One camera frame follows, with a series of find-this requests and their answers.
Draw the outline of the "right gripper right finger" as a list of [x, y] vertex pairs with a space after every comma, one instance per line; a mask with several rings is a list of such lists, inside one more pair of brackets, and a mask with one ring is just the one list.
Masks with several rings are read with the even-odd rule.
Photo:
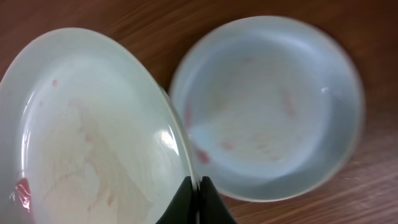
[[199, 186], [199, 224], [237, 224], [207, 176]]

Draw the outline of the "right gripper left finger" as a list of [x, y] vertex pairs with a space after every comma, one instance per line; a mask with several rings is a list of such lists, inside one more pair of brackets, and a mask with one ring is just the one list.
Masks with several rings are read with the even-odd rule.
[[156, 224], [196, 224], [196, 200], [191, 177], [186, 176]]

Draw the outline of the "light blue plate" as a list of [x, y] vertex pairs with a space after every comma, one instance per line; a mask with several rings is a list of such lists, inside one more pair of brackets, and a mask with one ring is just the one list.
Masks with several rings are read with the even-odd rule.
[[82, 28], [37, 37], [1, 80], [2, 223], [155, 223], [197, 190], [180, 121], [133, 54]]
[[214, 29], [184, 56], [169, 93], [195, 172], [238, 200], [314, 190], [347, 163], [363, 130], [352, 60], [329, 35], [288, 17]]

